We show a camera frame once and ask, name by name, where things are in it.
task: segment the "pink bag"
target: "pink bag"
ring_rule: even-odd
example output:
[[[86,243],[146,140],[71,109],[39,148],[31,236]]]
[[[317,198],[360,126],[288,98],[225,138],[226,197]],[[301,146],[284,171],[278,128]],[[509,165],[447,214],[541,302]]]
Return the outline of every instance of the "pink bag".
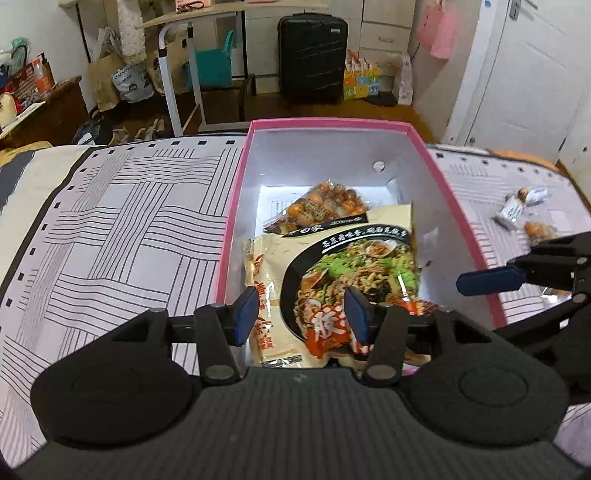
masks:
[[[459,18],[456,14],[443,9],[443,0],[436,6],[427,5],[423,11],[423,20],[417,30],[418,42],[431,56],[449,60],[456,41]]]

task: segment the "noodle bowl picture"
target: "noodle bowl picture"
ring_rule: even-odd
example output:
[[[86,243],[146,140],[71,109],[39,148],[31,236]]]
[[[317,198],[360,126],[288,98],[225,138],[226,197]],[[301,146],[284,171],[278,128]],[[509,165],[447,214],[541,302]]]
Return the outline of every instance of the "noodle bowl picture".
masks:
[[[318,358],[332,348],[356,343],[342,305],[350,286],[376,304],[414,299],[417,280],[411,248],[393,239],[360,239],[320,258],[304,251],[292,262],[284,279],[282,315],[288,326],[295,320],[297,333]]]

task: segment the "snack bag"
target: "snack bag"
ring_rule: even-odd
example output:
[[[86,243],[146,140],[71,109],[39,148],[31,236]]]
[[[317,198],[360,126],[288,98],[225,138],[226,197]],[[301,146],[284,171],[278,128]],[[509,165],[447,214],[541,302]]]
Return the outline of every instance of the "snack bag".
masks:
[[[280,215],[265,223],[265,233],[289,232],[367,212],[360,195],[340,183],[327,181],[312,187]]]
[[[246,283],[261,295],[252,333],[266,367],[323,367],[334,348],[358,345],[345,312],[346,287],[373,303],[416,310],[410,205],[394,205],[289,232],[246,248]],[[362,355],[369,347],[359,348]]]

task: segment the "drawer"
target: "drawer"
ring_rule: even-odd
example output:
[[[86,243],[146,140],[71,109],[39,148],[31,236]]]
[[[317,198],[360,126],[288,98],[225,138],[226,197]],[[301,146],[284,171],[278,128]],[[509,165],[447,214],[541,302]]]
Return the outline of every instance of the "drawer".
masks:
[[[280,19],[281,17],[271,17],[246,20],[246,62],[249,74],[279,73],[277,23]]]
[[[414,0],[365,0],[363,20],[411,28]]]
[[[373,23],[361,23],[361,48],[374,50],[407,51],[410,41],[410,28],[391,27],[390,25],[377,25]]]
[[[399,52],[386,50],[371,50],[370,48],[360,48],[359,56],[365,58],[371,63],[375,63],[382,69],[382,75],[395,76],[398,68],[392,61],[392,55]]]
[[[279,77],[277,75],[267,77],[255,77],[256,94],[279,92]]]

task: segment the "white door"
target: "white door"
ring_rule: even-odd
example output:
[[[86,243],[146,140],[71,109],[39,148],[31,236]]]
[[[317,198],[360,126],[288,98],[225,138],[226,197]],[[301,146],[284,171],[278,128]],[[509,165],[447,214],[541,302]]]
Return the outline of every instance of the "white door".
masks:
[[[556,161],[591,71],[591,0],[521,0],[467,145]]]

